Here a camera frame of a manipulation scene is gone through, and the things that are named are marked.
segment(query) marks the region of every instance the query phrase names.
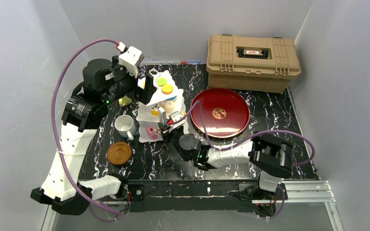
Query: white wall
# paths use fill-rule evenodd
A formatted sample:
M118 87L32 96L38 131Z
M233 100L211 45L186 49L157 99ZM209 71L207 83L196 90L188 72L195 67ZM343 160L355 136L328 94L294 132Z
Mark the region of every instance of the white wall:
M30 199L30 191L44 181L55 152L49 113L54 86L80 47L58 1L0 0L0 230L42 226L47 206ZM58 112L87 61L82 53L66 75Z
M303 72L291 84L318 174L344 228L370 230L370 2L316 2L296 42Z
M114 38L143 51L143 63L206 63L214 34L294 39L312 0L60 0L82 43ZM88 49L109 58L107 45Z

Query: orange lid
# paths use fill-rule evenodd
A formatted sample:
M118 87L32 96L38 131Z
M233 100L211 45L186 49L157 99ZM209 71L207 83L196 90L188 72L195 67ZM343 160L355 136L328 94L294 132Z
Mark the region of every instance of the orange lid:
M123 165L131 157L131 147L125 142L113 144L107 151L107 159L114 165Z
M162 86L162 93L169 95L173 91L173 86L171 84L165 84Z

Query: gray wall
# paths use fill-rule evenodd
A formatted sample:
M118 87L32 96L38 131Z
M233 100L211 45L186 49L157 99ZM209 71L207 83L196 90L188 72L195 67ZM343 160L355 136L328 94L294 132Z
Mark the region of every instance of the gray wall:
M370 230L370 2L316 2L296 47L291 84L304 135L315 142L344 228Z
M82 43L114 38L142 50L143 63L206 63L208 39L214 34L295 39L313 4L312 0L60 2ZM90 58L114 55L109 46L99 46L87 50Z
M42 226L47 206L29 195L43 183L55 152L49 113L54 86L80 47L58 1L0 0L0 230ZM57 112L87 61L81 54L66 75Z
M107 218L107 212L96 213ZM130 213L118 223L102 222L89 211L79 217L58 215L54 231L332 231L324 203L286 203L278 217L266 223L253 213L237 211L153 211Z

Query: gold emblem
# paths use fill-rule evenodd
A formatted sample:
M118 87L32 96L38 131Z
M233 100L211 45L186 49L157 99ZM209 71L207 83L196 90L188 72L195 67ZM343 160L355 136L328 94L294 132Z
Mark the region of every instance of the gold emblem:
M226 117L226 111L223 108L217 107L212 111L212 115L216 119L223 119Z

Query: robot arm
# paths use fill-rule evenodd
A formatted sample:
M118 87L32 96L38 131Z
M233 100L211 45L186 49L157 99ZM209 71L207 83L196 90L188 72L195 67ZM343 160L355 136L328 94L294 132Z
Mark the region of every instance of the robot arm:
M100 122L108 114L108 105L127 95L133 100L148 103L156 91L153 77L146 75L145 87L138 86L138 68L144 56L134 47L125 47L114 56L91 60L83 69L80 83L67 101L62 115L60 143L66 166L74 182L77 182L87 148L95 136ZM105 176L90 181L78 182L78 187L93 200L117 194L125 179L118 175ZM80 215L89 206L73 188L56 152L52 167L40 188L32 190L30 197L41 204L52 205L60 214Z
M204 145L193 134L183 133L185 120L174 124L182 118L180 112L172 113L168 122L164 113L160 108L159 127L164 141L172 143L184 161L193 160L194 166L201 170L253 163L263 170L259 176L259 188L268 192L274 192L284 178L292 175L293 145L281 138L261 135L235 148L221 151L230 145L218 149Z

